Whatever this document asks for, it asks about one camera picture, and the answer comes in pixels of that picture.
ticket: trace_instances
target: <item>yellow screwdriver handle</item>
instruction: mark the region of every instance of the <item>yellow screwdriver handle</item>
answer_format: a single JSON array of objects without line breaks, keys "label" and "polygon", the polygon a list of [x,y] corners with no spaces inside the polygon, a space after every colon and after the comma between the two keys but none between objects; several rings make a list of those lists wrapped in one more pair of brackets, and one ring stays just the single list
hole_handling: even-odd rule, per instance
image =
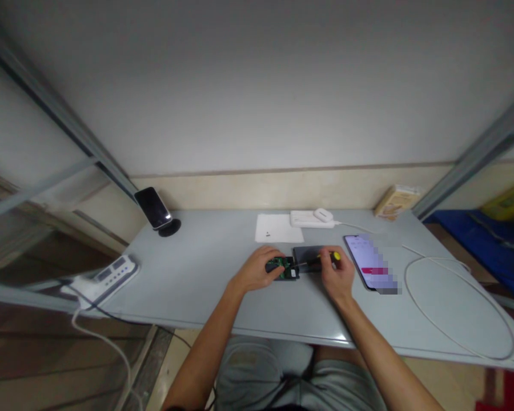
[{"label": "yellow screwdriver handle", "polygon": [[332,260],[335,260],[335,261],[341,261],[341,254],[339,254],[338,252],[336,251],[332,251],[330,252],[330,257]]}]

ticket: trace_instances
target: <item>gray shorts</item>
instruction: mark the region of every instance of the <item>gray shorts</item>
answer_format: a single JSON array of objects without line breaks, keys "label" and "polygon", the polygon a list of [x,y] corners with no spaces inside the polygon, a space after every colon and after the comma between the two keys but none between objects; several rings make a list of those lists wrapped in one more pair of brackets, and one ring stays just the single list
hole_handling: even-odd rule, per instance
[{"label": "gray shorts", "polygon": [[312,348],[304,345],[301,350],[301,345],[256,337],[231,338],[217,376],[216,409],[262,410],[294,404],[309,410],[386,410],[371,374],[357,365],[323,360],[305,376],[292,370],[287,375],[286,356],[303,367],[310,362]]}]

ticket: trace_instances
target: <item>yellow object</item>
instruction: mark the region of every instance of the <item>yellow object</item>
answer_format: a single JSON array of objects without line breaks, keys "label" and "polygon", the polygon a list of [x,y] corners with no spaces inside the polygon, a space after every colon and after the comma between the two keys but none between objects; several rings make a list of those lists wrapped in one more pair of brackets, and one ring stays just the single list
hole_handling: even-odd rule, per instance
[{"label": "yellow object", "polygon": [[332,259],[335,261],[341,261],[341,254],[339,254],[336,251],[330,252],[330,256],[333,257]]},{"label": "yellow object", "polygon": [[395,184],[375,207],[373,214],[375,217],[394,221],[405,210],[413,207],[419,197],[421,197],[421,190],[418,187]]},{"label": "yellow object", "polygon": [[482,213],[495,220],[514,220],[514,187],[481,208]]}]

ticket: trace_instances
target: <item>screwdriver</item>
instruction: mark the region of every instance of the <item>screwdriver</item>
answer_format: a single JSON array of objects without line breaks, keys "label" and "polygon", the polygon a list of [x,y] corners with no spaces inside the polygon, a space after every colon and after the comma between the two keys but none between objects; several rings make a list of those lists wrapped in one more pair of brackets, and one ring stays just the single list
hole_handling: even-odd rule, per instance
[{"label": "screwdriver", "polygon": [[[336,251],[332,251],[330,252],[330,258],[331,258],[331,261],[335,262],[335,261],[341,261],[341,254],[339,254],[338,252]],[[305,263],[300,263],[300,264],[297,264],[297,265],[294,265],[293,267],[301,267],[302,265],[316,265],[316,264],[320,264],[322,261],[320,259],[320,255],[318,254],[318,256],[312,260],[309,260]]]}]

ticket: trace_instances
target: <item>smartphone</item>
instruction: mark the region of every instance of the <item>smartphone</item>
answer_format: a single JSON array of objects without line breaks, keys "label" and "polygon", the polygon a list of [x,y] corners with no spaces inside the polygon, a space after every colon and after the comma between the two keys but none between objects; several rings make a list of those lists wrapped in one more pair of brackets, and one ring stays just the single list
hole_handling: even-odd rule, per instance
[{"label": "smartphone", "polygon": [[134,196],[153,230],[157,231],[173,220],[154,187],[138,191]]},{"label": "smartphone", "polygon": [[373,241],[368,236],[345,236],[344,242],[368,290],[379,292],[398,290],[396,277],[389,273],[382,255],[377,253],[377,248],[373,246]]}]

